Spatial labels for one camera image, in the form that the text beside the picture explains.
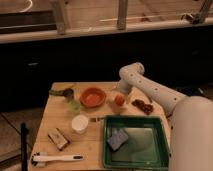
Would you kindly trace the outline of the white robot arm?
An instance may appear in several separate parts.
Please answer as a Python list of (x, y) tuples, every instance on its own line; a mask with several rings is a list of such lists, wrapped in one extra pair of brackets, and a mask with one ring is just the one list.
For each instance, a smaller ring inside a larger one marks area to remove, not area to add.
[(118, 90), (129, 94), (136, 87), (172, 115), (168, 171), (213, 171), (213, 101), (175, 91), (144, 72), (140, 62), (121, 67)]

